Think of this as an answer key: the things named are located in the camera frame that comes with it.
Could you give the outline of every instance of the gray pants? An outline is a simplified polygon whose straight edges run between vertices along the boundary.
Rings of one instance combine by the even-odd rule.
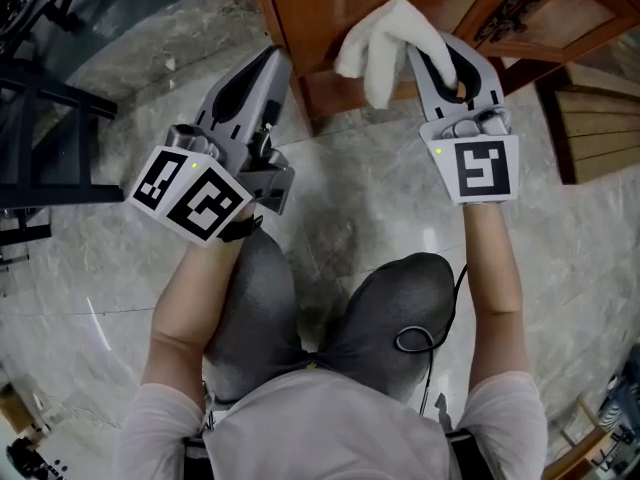
[[[222,320],[207,349],[205,374],[217,408],[228,408],[265,382],[316,363],[407,401],[429,366],[429,354],[394,347],[398,332],[422,326],[435,342],[453,312],[453,273],[436,254],[417,253],[380,267],[362,283],[346,312],[329,326],[318,352],[302,349],[289,264],[264,231],[245,240]],[[410,348],[427,346],[419,333]]]

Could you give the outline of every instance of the white towel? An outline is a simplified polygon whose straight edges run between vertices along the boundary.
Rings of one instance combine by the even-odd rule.
[[[334,63],[347,78],[364,74],[364,93],[373,108],[387,108],[406,44],[426,53],[447,87],[457,89],[456,70],[447,45],[427,18],[407,0],[389,0],[353,27]]]

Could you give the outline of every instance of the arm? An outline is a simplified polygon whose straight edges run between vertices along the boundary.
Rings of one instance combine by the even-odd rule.
[[[476,344],[469,391],[508,371],[529,370],[522,320],[522,287],[507,227],[497,204],[464,207],[469,288]]]
[[[249,205],[236,218],[253,214]],[[244,240],[190,244],[153,313],[143,384],[164,384],[204,409],[202,357],[218,328],[227,286]]]

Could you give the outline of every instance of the black cable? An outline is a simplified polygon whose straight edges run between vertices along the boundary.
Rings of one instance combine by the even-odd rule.
[[[442,338],[438,343],[434,344],[431,333],[420,325],[410,325],[409,327],[405,327],[398,334],[396,334],[396,339],[393,342],[394,346],[400,352],[405,352],[407,354],[424,354],[425,352],[429,352],[429,372],[427,373],[427,383],[424,386],[424,395],[422,396],[422,403],[420,404],[420,416],[424,415],[424,409],[427,405],[427,398],[429,396],[429,385],[431,384],[431,370],[433,370],[433,353],[436,349],[442,346],[442,344],[447,339],[447,336],[449,336],[449,331],[451,330],[453,321],[456,318],[456,304],[458,302],[458,292],[460,291],[460,285],[462,284],[462,280],[464,279],[464,276],[466,273],[467,273],[467,265],[465,265],[462,268],[462,271],[458,276],[458,281],[456,282],[456,285],[453,289],[453,311],[451,312],[451,317],[449,318],[449,321],[447,322],[447,326],[445,327],[444,335],[442,336]],[[429,345],[427,345],[424,348],[418,348],[418,349],[406,348],[400,341],[400,338],[404,333],[409,331],[417,331],[419,333],[422,333],[424,337],[427,339],[427,341],[429,342]]]

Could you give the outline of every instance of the white cloth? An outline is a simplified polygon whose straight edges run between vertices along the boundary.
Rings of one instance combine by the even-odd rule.
[[[144,385],[118,446],[118,480],[177,480],[183,437],[202,413],[182,393]],[[547,427],[531,376],[510,372],[469,395],[459,428],[474,433],[496,478],[539,479]],[[458,479],[440,425],[342,375],[302,370],[236,404],[204,436],[216,480]]]
[[[334,63],[347,78],[364,74],[364,93],[373,108],[387,108],[396,74],[404,65],[406,43],[426,53],[444,84],[458,85],[447,45],[431,23],[407,0],[389,0],[353,27]]]

